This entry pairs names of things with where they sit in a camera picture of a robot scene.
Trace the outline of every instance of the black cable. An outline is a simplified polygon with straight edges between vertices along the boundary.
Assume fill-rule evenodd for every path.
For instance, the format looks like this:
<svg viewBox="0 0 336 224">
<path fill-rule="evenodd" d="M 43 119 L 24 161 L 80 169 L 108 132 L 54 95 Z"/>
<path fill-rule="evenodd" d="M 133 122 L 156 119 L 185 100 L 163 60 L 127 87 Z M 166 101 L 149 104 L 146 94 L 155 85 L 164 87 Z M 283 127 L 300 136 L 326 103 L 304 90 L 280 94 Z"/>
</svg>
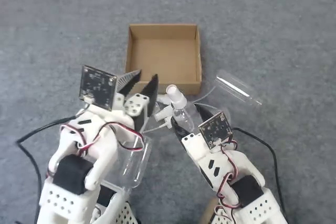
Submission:
<svg viewBox="0 0 336 224">
<path fill-rule="evenodd" d="M 278 188 L 278 194 L 279 194 L 279 200 L 280 200 L 280 205 L 281 205 L 281 208 L 282 208 L 282 212 L 283 212 L 283 215 L 285 217 L 285 219 L 287 219 L 287 214 L 286 214 L 286 210 L 285 210 L 285 203 L 284 203 L 284 199 L 282 197 L 282 192 L 281 192 L 281 187 L 280 187 L 280 179 L 279 179 L 279 174 L 278 174 L 278 162 L 277 162 L 277 156 L 275 154 L 275 151 L 273 150 L 273 148 L 268 144 L 266 143 L 264 140 L 261 140 L 260 138 L 258 138 L 257 136 L 254 136 L 253 134 L 247 132 L 247 131 L 244 131 L 242 130 L 241 128 L 237 128 L 237 127 L 234 127 L 232 128 L 233 131 L 240 131 L 242 133 L 244 133 L 245 135 L 248 135 L 249 137 L 252 137 L 253 139 L 257 140 L 259 143 L 265 145 L 272 153 L 272 156 L 273 156 L 273 162 L 274 162 L 274 172 L 275 172 L 275 181 L 276 181 L 276 184 L 277 184 L 277 188 Z"/>
<path fill-rule="evenodd" d="M 43 131 L 47 128 L 50 128 L 52 126 L 55 126 L 55 125 L 58 125 L 58 124 L 63 124 L 63 123 L 66 123 L 70 120 L 73 120 L 73 119 L 76 119 L 79 115 L 74 115 L 74 116 L 70 116 L 68 118 L 62 118 L 62 119 L 59 119 L 59 120 L 55 120 L 49 124 L 46 124 L 36 130 L 33 130 L 31 132 L 29 132 L 28 134 L 24 135 L 23 137 L 21 137 L 20 139 L 18 139 L 15 143 L 16 145 L 20 148 L 21 151 L 23 151 L 23 153 L 29 158 L 31 164 L 33 165 L 34 167 L 34 170 L 35 170 L 35 173 L 37 175 L 37 205 L 36 205 L 36 210 L 35 210 L 35 219 L 34 219 L 34 224 L 37 223 L 37 219 L 38 219 L 38 215 L 39 215 L 39 212 L 40 212 L 40 205 L 39 205 L 39 200 L 40 200 L 40 197 L 41 197 L 41 191 L 42 191 L 42 176 L 41 176 L 41 172 L 38 168 L 38 165 L 34 159 L 34 157 L 32 156 L 32 154 L 26 149 L 23 147 L 22 143 L 24 141 L 26 141 L 28 138 L 30 138 L 31 136 L 35 135 L 36 133 L 40 132 L 40 131 Z"/>
<path fill-rule="evenodd" d="M 233 223 L 234 224 L 237 224 L 237 222 L 236 222 L 236 220 L 235 220 L 235 217 L 234 217 L 234 215 L 233 215 L 233 208 L 231 208 L 231 218 L 232 218 L 232 221 L 233 221 Z"/>
</svg>

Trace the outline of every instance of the robotic arm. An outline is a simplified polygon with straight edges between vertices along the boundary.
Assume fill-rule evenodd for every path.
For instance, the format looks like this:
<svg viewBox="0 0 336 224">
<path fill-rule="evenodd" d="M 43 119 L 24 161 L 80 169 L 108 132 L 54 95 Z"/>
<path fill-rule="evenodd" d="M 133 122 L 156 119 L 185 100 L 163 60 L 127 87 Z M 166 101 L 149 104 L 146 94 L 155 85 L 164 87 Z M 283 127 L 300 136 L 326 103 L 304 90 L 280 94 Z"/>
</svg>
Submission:
<svg viewBox="0 0 336 224">
<path fill-rule="evenodd" d="M 59 146 L 49 161 L 40 198 L 38 224 L 115 223 L 120 218 L 137 223 L 126 202 L 131 188 L 104 178 L 118 159 L 118 148 L 146 154 L 147 143 L 139 132 L 153 112 L 158 78 L 154 75 L 140 93 L 125 100 L 140 75 L 141 71 L 134 71 L 117 78 L 83 67 L 80 98 L 89 106 L 60 127 Z"/>
<path fill-rule="evenodd" d="M 232 140 L 223 112 L 213 117 L 206 114 L 197 135 L 181 128 L 174 119 L 172 125 L 189 157 L 217 192 L 219 200 L 211 223 L 287 224 L 275 197 L 265 187 L 263 175 L 236 150 L 237 142 Z"/>
</svg>

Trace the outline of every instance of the circuit board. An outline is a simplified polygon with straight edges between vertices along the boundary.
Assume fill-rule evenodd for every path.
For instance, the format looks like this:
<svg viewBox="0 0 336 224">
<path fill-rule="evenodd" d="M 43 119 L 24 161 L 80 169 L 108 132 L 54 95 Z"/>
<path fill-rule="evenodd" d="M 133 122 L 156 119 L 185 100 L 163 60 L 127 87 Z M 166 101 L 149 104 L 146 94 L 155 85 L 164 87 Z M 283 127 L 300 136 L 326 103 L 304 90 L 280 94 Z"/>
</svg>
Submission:
<svg viewBox="0 0 336 224">
<path fill-rule="evenodd" d="M 219 112 L 209 118 L 198 129 L 210 150 L 226 140 L 232 133 L 229 122 L 223 112 Z"/>
<path fill-rule="evenodd" d="M 89 98 L 93 105 L 111 111 L 117 76 L 99 69 L 83 66 L 79 99 Z"/>
</svg>

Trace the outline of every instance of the cardboard box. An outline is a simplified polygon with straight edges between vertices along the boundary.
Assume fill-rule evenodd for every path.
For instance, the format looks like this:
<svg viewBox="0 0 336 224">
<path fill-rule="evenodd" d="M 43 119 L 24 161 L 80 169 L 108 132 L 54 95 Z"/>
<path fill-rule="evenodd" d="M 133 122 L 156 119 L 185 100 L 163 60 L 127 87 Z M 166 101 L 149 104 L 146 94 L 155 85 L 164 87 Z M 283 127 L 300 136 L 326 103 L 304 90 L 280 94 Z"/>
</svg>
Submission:
<svg viewBox="0 0 336 224">
<path fill-rule="evenodd" d="M 175 84 L 184 94 L 198 94 L 202 82 L 200 35 L 195 24 L 131 24 L 126 72 L 142 69 L 132 92 L 140 92 L 154 74 L 159 93 Z"/>
</svg>

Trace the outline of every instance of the plastic bottle cap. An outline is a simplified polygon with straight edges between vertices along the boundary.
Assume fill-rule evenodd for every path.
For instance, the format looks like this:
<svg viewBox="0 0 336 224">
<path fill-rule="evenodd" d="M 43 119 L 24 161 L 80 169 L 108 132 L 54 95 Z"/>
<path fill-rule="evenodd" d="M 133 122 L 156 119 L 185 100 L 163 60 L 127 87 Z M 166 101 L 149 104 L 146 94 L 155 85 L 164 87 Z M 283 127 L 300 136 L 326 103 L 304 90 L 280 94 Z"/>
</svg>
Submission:
<svg viewBox="0 0 336 224">
<path fill-rule="evenodd" d="M 187 105 L 187 99 L 182 94 L 182 92 L 175 85 L 169 85 L 166 88 L 166 93 L 168 94 L 174 108 L 180 110 Z"/>
</svg>

